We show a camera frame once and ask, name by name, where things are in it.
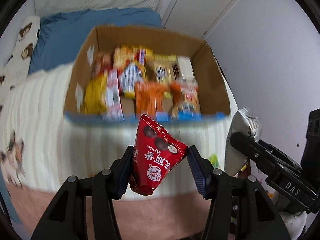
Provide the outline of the Korean cheese noodle packet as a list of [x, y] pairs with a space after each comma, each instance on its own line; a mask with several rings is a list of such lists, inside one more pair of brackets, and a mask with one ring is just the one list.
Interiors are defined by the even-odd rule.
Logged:
[[113, 68], [118, 72], [119, 89], [126, 98], [135, 99], [135, 84], [148, 81], [146, 62], [153, 51], [143, 46], [122, 45], [114, 50]]

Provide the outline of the red chocolate snack bag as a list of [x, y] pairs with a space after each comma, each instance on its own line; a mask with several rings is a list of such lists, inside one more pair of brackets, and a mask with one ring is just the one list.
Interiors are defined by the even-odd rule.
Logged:
[[131, 190], [143, 196], [152, 195], [168, 173], [184, 159], [187, 148], [150, 116], [141, 115], [132, 157]]

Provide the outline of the bear print pillow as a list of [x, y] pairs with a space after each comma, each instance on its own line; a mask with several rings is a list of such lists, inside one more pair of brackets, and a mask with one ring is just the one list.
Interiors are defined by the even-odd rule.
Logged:
[[41, 19], [29, 16], [25, 19], [18, 33], [15, 48], [10, 59], [1, 67], [1, 106], [9, 92], [27, 78], [31, 57], [37, 45]]

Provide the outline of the colourful fruit candy bag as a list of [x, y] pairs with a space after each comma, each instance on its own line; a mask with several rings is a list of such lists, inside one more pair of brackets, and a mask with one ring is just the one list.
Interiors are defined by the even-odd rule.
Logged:
[[218, 156], [215, 153], [213, 153], [209, 156], [209, 161], [214, 168], [220, 167]]

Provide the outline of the red white striped packet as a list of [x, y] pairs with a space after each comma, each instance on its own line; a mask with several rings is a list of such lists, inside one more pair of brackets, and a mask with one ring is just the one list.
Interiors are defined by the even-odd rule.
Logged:
[[118, 72], [113, 69], [108, 73], [106, 89], [106, 118], [110, 120], [123, 120], [123, 111], [120, 101], [120, 92], [118, 85]]

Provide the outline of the blue bed sheet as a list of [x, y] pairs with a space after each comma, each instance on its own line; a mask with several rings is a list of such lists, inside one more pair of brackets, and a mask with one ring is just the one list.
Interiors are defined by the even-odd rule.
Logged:
[[1, 151], [15, 135], [24, 174], [1, 192], [12, 220], [29, 231], [68, 176], [86, 178], [108, 167], [132, 144], [136, 125], [78, 126], [63, 114], [73, 61], [96, 25], [161, 27], [151, 9], [84, 10], [41, 20], [28, 78], [13, 89], [1, 112]]

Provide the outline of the orange panda chip bag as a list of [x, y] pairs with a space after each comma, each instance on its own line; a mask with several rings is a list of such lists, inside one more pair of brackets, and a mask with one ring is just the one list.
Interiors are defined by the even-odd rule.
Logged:
[[178, 113], [200, 113], [200, 103], [198, 96], [197, 83], [173, 82], [170, 85], [172, 94], [171, 115], [177, 116]]

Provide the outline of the white door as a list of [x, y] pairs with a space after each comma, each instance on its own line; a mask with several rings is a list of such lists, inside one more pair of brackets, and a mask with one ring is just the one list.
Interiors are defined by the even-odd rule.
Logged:
[[163, 17], [165, 29], [205, 37], [237, 0], [171, 0]]

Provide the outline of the yellow clear pastry packet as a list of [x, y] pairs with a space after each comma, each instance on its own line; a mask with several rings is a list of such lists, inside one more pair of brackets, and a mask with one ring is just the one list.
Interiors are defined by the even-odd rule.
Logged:
[[176, 55], [155, 54], [148, 59], [147, 63], [153, 70], [157, 83], [170, 85], [174, 77], [171, 72], [173, 71], [173, 66], [176, 61]]

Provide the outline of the orange snack packet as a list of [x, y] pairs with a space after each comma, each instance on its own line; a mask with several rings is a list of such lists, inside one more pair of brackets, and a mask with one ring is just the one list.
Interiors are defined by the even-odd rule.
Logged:
[[163, 111], [162, 100], [169, 87], [156, 82], [136, 82], [136, 114], [148, 114], [155, 116]]

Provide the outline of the beige oat snack bag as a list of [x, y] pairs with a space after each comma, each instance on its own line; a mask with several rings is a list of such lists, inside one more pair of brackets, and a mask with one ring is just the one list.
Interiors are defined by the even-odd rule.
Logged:
[[248, 157], [245, 150], [249, 142], [258, 142], [262, 133], [260, 120], [248, 107], [238, 109], [232, 118], [226, 140], [224, 171], [231, 177], [236, 175]]

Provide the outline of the white carton box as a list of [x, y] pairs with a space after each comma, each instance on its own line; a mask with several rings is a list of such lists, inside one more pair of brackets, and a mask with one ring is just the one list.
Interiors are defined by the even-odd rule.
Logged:
[[177, 56], [176, 63], [173, 65], [174, 77], [176, 80], [192, 81], [194, 79], [191, 60], [186, 56]]

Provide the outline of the yellow snack packet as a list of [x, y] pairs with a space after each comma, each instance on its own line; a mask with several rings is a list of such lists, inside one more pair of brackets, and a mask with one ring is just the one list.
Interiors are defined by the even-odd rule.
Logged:
[[89, 81], [86, 86], [84, 103], [81, 106], [81, 113], [87, 115], [101, 115], [107, 112], [107, 80], [107, 74], [101, 74]]

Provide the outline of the dark red snack packet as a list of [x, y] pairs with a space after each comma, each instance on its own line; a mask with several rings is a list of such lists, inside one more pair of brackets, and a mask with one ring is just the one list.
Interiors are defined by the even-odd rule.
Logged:
[[93, 64], [92, 79], [103, 76], [112, 69], [113, 69], [112, 54], [106, 53], [106, 52], [100, 52], [95, 58], [95, 61]]

